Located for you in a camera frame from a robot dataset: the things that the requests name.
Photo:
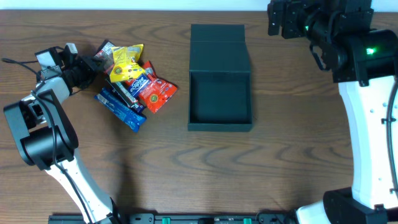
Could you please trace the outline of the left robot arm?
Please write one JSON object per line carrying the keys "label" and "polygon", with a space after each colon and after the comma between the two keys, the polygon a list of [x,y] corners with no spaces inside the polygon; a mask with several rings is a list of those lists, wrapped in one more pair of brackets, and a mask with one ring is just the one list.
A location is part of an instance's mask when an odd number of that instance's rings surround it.
{"label": "left robot arm", "polygon": [[73,43],[35,53],[41,67],[28,96],[4,107],[22,160],[52,176],[80,209],[85,223],[125,223],[112,198],[85,167],[76,132],[62,102],[83,90],[103,68],[95,57],[79,56]]}

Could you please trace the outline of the black box with lid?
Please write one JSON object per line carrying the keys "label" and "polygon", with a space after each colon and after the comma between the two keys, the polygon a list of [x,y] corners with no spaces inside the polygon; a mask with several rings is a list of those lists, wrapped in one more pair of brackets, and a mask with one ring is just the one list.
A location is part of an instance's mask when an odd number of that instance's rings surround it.
{"label": "black box with lid", "polygon": [[189,79],[189,131],[252,129],[251,62],[243,25],[193,24]]}

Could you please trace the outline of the red snack packet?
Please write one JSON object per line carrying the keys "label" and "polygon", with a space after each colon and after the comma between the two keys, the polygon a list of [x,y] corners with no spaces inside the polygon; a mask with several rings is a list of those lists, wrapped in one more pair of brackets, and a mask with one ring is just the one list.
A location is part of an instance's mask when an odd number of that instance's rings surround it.
{"label": "red snack packet", "polygon": [[[137,98],[142,100],[146,108],[155,114],[177,92],[178,88],[173,83],[159,78],[156,75],[151,61],[148,60],[142,67],[144,69],[144,73],[148,78],[150,78],[151,82],[143,91],[140,92]],[[125,81],[127,88],[134,80],[135,79]]]}

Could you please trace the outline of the dark snack packet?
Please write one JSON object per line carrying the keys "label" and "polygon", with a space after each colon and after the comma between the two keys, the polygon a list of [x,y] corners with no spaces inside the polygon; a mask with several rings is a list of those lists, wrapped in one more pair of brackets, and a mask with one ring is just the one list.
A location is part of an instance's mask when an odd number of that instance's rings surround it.
{"label": "dark snack packet", "polygon": [[100,45],[94,58],[101,59],[104,63],[104,71],[109,75],[114,67],[113,51],[114,44],[106,39]]}

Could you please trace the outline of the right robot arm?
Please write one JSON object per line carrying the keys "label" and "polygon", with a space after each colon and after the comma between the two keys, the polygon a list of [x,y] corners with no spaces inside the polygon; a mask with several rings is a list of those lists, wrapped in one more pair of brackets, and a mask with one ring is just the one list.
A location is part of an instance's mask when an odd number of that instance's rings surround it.
{"label": "right robot arm", "polygon": [[342,97],[353,151],[351,187],[300,207],[291,223],[397,221],[397,35],[371,27],[372,3],[271,1],[269,35],[304,37]]}

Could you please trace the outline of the yellow snack packet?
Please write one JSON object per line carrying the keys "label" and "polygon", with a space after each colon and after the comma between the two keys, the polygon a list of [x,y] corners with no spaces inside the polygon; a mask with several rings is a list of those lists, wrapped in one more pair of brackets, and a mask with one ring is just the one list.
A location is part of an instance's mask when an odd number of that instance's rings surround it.
{"label": "yellow snack packet", "polygon": [[109,78],[112,83],[136,79],[144,73],[144,69],[138,63],[143,49],[143,44],[111,47],[114,66]]}

